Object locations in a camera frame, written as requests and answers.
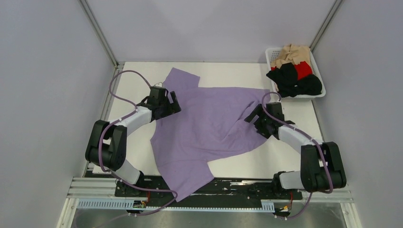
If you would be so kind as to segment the purple t shirt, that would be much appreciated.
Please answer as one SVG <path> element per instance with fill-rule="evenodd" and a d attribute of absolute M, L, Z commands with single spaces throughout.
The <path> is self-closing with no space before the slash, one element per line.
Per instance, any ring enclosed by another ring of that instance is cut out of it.
<path fill-rule="evenodd" d="M 199 87 L 200 78 L 173 68 L 163 82 L 180 112 L 156 121 L 150 142 L 157 169 L 179 202 L 213 180 L 208 162 L 250 152 L 266 138 L 245 118 L 264 89 Z"/>

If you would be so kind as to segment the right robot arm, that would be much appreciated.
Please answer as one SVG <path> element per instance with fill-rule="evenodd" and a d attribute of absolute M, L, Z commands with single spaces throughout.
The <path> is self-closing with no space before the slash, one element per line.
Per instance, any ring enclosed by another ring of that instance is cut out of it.
<path fill-rule="evenodd" d="M 265 138 L 274 137 L 300 154 L 298 171 L 280 171 L 273 176 L 272 194 L 284 198 L 290 190 L 331 193 L 347 184 L 340 150 L 335 142 L 316 140 L 290 120 L 285 120 L 279 102 L 259 104 L 245 119 Z"/>

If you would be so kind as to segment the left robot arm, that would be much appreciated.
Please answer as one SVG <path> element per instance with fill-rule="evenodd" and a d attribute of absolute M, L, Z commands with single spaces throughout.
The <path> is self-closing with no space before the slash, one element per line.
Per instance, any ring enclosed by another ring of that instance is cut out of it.
<path fill-rule="evenodd" d="M 143 125 L 179 113 L 181 107 L 176 93 L 160 86 L 152 86 L 140 103 L 129 103 L 134 106 L 130 113 L 110 122 L 94 123 L 85 159 L 128 183 L 132 195 L 141 196 L 146 184 L 140 180 L 143 173 L 126 159 L 127 137 Z"/>

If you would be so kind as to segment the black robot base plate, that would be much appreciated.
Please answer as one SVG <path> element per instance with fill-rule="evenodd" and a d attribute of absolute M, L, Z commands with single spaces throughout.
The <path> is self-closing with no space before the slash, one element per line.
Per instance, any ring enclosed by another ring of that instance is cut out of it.
<path fill-rule="evenodd" d="M 159 207 L 173 199 L 173 194 L 170 192 L 149 193 L 136 190 L 119 181 L 116 183 L 115 196 L 146 198 L 149 200 L 148 206 Z M 215 178 L 190 196 L 169 206 L 257 208 L 261 206 L 262 200 L 291 202 L 302 198 L 301 192 L 297 190 L 274 189 L 270 179 Z"/>

